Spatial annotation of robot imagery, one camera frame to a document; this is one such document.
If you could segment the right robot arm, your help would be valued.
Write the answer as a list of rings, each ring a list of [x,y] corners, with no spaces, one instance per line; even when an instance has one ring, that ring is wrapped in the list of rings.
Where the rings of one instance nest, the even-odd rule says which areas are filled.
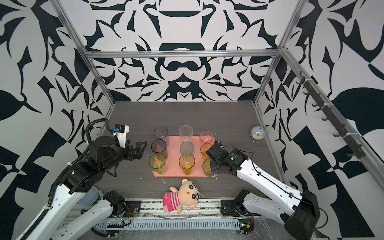
[[[296,240],[310,240],[321,216],[318,199],[310,191],[301,192],[274,178],[258,165],[245,151],[224,149],[216,141],[207,151],[213,174],[230,174],[265,194],[262,198],[242,190],[234,203],[240,214],[257,214],[269,218],[285,228]]]

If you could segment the short green glass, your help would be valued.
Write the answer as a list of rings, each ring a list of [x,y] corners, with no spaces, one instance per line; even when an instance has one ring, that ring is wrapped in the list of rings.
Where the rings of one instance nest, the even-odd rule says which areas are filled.
[[[218,175],[218,174],[213,174],[212,173],[212,170],[211,170],[211,159],[210,158],[207,158],[207,159],[204,160],[202,168],[203,168],[203,171],[204,171],[205,176],[207,178],[214,178],[214,177],[216,177]]]

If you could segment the clear tall glass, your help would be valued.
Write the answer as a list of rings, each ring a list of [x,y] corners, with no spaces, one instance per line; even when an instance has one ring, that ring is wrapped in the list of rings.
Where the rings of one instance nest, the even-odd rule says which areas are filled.
[[[183,142],[191,142],[193,138],[193,128],[189,125],[183,125],[179,128],[179,135]]]

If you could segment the tall yellow glass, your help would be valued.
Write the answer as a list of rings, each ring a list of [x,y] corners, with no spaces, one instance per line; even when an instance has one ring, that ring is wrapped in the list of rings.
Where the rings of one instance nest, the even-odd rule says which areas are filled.
[[[192,154],[183,154],[179,158],[179,165],[182,168],[185,175],[190,175],[196,160]]]

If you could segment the pink plastic tray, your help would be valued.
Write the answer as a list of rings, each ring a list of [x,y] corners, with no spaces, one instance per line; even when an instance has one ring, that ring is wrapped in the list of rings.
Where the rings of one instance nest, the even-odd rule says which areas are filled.
[[[153,175],[156,178],[206,178],[208,174],[203,169],[203,163],[208,156],[201,152],[201,146],[205,144],[200,140],[199,136],[193,136],[192,144],[194,145],[193,156],[195,158],[195,165],[189,175],[186,175],[183,168],[179,164],[179,158],[182,156],[180,145],[182,139],[179,136],[169,136],[170,146],[167,147],[168,157],[165,162],[165,171],[163,174],[157,173],[153,170]]]

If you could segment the pink short glass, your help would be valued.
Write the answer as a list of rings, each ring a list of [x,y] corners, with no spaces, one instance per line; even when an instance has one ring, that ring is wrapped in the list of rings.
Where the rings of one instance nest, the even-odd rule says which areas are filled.
[[[206,144],[206,143],[211,144],[214,142],[214,135],[210,131],[202,131],[199,135],[199,139],[203,144]]]

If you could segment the blue-grey tall glass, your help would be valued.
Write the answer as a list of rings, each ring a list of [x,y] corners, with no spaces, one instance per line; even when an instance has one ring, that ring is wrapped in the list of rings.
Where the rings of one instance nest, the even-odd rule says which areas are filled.
[[[166,127],[157,127],[154,130],[154,137],[156,139],[164,140],[167,143],[167,146],[169,145],[169,131]]]

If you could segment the dark smoky glass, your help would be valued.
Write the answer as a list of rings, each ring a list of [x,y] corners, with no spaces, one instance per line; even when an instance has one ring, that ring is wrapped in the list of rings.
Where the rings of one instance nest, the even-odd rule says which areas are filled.
[[[151,144],[151,149],[154,153],[162,154],[165,159],[168,158],[167,142],[162,139],[156,139]]]

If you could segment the teal frosted cup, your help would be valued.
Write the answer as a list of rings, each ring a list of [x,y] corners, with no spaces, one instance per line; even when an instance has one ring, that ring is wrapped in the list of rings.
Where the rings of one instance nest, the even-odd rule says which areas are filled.
[[[180,152],[182,155],[184,154],[193,154],[194,153],[194,144],[191,142],[183,142],[180,145]]]

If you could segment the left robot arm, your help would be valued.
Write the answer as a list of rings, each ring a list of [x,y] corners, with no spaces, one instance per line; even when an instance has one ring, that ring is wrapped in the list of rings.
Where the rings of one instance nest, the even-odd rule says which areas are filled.
[[[69,164],[53,183],[47,204],[39,215],[18,236],[19,240],[77,239],[95,224],[109,216],[118,216],[125,207],[125,199],[115,191],[106,193],[91,210],[75,219],[66,229],[60,223],[75,204],[95,183],[117,168],[121,161],[139,160],[147,142],[120,147],[117,137],[101,136],[88,144],[85,155]]]

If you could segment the tall light green glass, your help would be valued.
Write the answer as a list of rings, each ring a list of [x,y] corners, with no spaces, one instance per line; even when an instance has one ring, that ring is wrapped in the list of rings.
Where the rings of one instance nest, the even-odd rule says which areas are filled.
[[[167,171],[166,157],[161,153],[153,154],[149,159],[149,165],[158,175],[164,175]]]

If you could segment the short amber glass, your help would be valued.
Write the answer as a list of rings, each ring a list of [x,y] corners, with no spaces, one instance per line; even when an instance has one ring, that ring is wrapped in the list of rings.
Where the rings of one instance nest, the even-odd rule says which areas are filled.
[[[200,151],[201,151],[201,154],[202,154],[203,158],[207,158],[208,157],[207,150],[209,150],[212,146],[213,145],[211,143],[204,143],[204,144],[202,144],[202,146],[200,148]]]

